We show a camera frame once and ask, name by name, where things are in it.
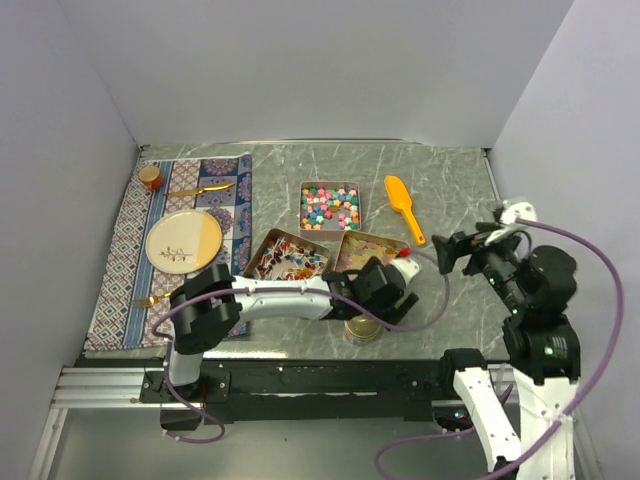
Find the round wooden jar lid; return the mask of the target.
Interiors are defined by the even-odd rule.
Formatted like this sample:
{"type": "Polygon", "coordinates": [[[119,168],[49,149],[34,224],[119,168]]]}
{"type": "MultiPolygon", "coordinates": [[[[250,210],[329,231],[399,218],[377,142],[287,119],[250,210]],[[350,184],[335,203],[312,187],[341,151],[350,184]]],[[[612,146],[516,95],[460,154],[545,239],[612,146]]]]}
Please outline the round wooden jar lid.
{"type": "Polygon", "coordinates": [[[381,326],[374,320],[367,317],[358,317],[344,323],[345,333],[350,332],[356,336],[379,335],[381,326]]]}

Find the yellow plastic scoop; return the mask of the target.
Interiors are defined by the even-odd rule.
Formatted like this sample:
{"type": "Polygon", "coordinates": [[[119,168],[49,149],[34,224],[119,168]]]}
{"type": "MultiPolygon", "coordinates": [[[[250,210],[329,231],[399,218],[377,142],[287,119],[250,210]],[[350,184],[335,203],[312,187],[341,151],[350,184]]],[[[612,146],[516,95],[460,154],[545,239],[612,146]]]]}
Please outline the yellow plastic scoop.
{"type": "Polygon", "coordinates": [[[387,175],[384,179],[384,186],[391,208],[403,217],[414,242],[418,246],[425,245],[426,236],[413,213],[412,199],[404,182],[397,176],[387,175]]]}

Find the gold tin of lollipops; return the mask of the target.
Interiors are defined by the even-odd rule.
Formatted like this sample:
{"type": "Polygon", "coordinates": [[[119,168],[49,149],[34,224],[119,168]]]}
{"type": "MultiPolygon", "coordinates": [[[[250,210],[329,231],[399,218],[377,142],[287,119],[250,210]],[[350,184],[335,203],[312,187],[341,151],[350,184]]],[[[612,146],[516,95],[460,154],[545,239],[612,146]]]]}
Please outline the gold tin of lollipops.
{"type": "Polygon", "coordinates": [[[290,281],[321,276],[330,266],[331,251],[280,229],[271,229],[245,268],[243,277],[290,281]]]}

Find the clear glass jar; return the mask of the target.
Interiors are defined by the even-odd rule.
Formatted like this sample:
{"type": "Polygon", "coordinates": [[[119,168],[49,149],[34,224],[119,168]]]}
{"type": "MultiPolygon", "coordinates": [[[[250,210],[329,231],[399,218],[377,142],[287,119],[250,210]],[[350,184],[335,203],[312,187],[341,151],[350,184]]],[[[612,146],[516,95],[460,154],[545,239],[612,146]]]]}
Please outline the clear glass jar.
{"type": "Polygon", "coordinates": [[[378,335],[362,337],[362,336],[352,335],[350,332],[346,332],[345,338],[348,342],[350,342],[353,345],[364,346],[374,342],[378,338],[378,335]]]}

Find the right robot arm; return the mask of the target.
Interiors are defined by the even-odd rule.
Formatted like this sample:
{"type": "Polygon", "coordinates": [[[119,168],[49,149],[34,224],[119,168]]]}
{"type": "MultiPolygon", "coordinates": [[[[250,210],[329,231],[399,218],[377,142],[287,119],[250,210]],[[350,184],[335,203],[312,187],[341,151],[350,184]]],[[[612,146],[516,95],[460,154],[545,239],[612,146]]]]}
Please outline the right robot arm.
{"type": "Polygon", "coordinates": [[[467,276],[483,275],[507,308],[502,326],[518,390],[521,426],[513,430],[493,390],[488,364],[477,349],[447,350],[438,387],[460,398],[496,479],[571,479],[575,474],[573,429],[562,426],[550,444],[521,465],[516,459],[551,426],[575,396],[581,374],[580,344],[565,314],[577,290],[577,263],[564,250],[541,245],[518,259],[517,236],[487,243],[487,233],[435,235],[438,268],[448,274],[463,257],[467,276]],[[505,472],[506,466],[514,466],[505,472]]]}

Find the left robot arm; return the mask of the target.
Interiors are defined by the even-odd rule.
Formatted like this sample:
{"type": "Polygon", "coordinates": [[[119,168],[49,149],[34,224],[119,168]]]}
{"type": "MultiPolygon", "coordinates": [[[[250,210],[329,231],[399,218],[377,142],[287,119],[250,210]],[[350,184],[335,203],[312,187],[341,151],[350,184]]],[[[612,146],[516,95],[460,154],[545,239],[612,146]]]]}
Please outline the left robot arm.
{"type": "Polygon", "coordinates": [[[173,339],[163,389],[179,402],[193,398],[204,353],[240,323],[284,317],[347,321],[368,312],[395,327],[418,301],[407,290],[419,272],[409,257],[388,264],[371,257],[360,270],[302,280],[256,280],[212,266],[169,294],[173,339]]]}

